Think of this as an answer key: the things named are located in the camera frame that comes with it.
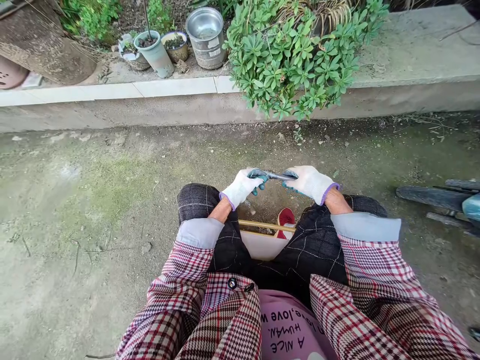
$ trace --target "red shoe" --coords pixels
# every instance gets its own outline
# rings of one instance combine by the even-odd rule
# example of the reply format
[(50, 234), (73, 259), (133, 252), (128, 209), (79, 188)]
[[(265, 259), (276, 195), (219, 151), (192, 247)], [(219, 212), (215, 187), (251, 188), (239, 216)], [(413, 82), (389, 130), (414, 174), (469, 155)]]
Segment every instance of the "red shoe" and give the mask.
[[(285, 224), (295, 224), (294, 212), (291, 209), (289, 209), (288, 207), (284, 208), (278, 214), (277, 221), (278, 221), (278, 225), (280, 225), (280, 226), (285, 226)], [(287, 238), (282, 230), (279, 230), (277, 232), (276, 237), (279, 238), (279, 239), (286, 239)]]

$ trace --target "dirt ground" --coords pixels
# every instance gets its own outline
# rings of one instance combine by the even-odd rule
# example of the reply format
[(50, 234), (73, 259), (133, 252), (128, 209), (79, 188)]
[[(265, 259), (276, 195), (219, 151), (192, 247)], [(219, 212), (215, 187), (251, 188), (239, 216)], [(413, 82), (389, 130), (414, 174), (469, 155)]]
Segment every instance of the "dirt ground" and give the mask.
[[(480, 325), (480, 239), (395, 196), (400, 185), (480, 179), (480, 114), (312, 121), (301, 126), (304, 141), (294, 130), (271, 122), (0, 135), (2, 357), (114, 353), (172, 248), (182, 186), (222, 190), (239, 169), (294, 165), (316, 166), (402, 218), (404, 258), (480, 352), (467, 333)], [(311, 203), (277, 181), (248, 201), (242, 218), (272, 223), (283, 207), (299, 216)]]

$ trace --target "light blue shirt cuff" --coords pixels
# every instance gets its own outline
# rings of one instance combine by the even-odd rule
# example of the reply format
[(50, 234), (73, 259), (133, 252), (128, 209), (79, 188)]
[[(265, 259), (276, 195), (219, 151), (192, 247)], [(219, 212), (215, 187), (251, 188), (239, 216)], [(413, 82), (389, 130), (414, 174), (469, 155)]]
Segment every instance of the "light blue shirt cuff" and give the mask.
[(176, 241), (200, 249), (213, 249), (224, 224), (214, 218), (195, 218), (181, 223)]
[(378, 217), (368, 212), (330, 215), (337, 234), (365, 242), (396, 242), (402, 220)]

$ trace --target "black plaid pants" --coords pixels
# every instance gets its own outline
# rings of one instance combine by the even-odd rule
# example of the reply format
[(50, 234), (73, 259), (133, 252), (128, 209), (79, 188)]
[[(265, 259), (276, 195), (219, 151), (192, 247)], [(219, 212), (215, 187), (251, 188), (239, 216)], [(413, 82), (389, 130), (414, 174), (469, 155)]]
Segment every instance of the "black plaid pants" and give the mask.
[[(177, 196), (178, 222), (207, 218), (219, 203), (219, 194), (210, 185), (191, 183), (184, 186)], [(345, 200), (353, 211), (387, 217), (386, 210), (370, 197), (345, 195)], [(330, 211), (325, 205), (317, 204), (303, 211), (293, 237), (271, 261), (250, 257), (240, 236), (238, 214), (232, 211), (218, 237), (208, 271), (246, 276), (260, 289), (286, 292), (308, 308), (311, 307), (311, 274), (348, 285), (344, 254)]]

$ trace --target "tree trunk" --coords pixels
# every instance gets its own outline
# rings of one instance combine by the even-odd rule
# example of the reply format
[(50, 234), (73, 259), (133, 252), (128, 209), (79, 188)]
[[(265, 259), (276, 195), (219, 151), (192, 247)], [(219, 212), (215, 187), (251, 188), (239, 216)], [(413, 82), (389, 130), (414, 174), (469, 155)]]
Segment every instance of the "tree trunk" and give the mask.
[(33, 1), (0, 20), (0, 55), (61, 85), (80, 83), (97, 65), (78, 43), (64, 37), (47, 0)]

